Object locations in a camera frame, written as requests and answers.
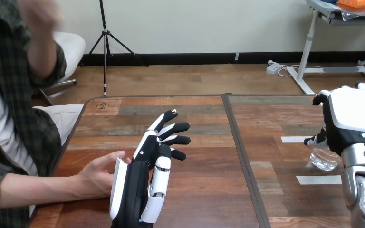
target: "black and white robotic hand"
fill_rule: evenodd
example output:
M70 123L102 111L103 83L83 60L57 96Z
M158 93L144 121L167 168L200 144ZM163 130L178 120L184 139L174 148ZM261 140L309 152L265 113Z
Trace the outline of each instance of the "black and white robotic hand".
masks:
M365 84L356 86L323 90L314 97L313 105L323 104L325 125L304 144L329 147L342 157L342 187L352 213L351 226L365 228Z
M183 161L186 157L170 146L191 142L189 137L172 135L187 131L188 123L174 123L163 128L177 115L176 110L170 110L159 116L145 132L131 164L117 159L110 201L114 228L152 228L157 221L167 194L171 158Z

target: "clear plastic cup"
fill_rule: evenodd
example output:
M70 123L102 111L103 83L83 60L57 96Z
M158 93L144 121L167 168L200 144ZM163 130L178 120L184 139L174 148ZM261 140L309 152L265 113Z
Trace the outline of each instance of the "clear plastic cup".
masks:
M331 171L338 165L341 157L330 150L313 149L310 156L311 163L324 171Z

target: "forearm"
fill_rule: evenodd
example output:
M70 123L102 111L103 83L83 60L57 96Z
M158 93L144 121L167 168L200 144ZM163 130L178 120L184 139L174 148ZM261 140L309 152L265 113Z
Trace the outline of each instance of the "forearm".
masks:
M57 63L57 45L54 39L51 37L45 39L32 37L27 50L27 59L30 68L37 77L49 77Z
M0 209L88 199L78 176L33 177L8 173L0 185Z

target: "tabletop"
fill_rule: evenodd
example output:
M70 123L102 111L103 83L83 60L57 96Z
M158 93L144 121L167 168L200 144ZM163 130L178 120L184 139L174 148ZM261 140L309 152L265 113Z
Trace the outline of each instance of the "tabletop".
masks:
M320 12L319 17L332 25L365 25L365 7L353 8L321 0L306 0L307 4Z
M229 96L235 122L271 227L349 228L340 163L321 171L303 139L320 132L312 96Z
M146 128L177 109L171 123L189 122L172 160L167 197L155 228L348 228L340 173L310 162L297 137L324 123L312 96L109 97L89 101L55 176L77 174L91 160L117 150L132 156ZM32 228L109 228L109 199L38 209Z
M189 122L187 154L172 160L167 197L156 228L258 227L221 96L115 97L89 101L55 176L79 173L91 160L125 150L131 157L147 127L177 109L172 123ZM109 228L109 199L38 209L32 228Z

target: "white desk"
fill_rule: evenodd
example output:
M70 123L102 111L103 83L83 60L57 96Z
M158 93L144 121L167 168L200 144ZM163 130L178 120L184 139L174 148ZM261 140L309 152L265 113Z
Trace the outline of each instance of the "white desk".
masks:
M307 68L308 56L310 54L311 46L313 44L314 33L316 30L317 18L321 18L323 21L330 25L365 25L365 18L359 17L357 19L352 19L344 21L341 16L341 10L337 6L325 3L320 0L306 0L307 4L310 6L310 11L313 12L313 18L311 20L310 32L308 33L306 45L303 51L303 57L301 58L300 67L298 72L292 68L288 67L287 71L290 73L292 78L298 84L298 86L303 90L305 94L313 95L315 94L313 90L308 87L307 83L303 80L304 74L306 73L355 73L360 72L365 75L364 66L355 67L324 67L324 68Z

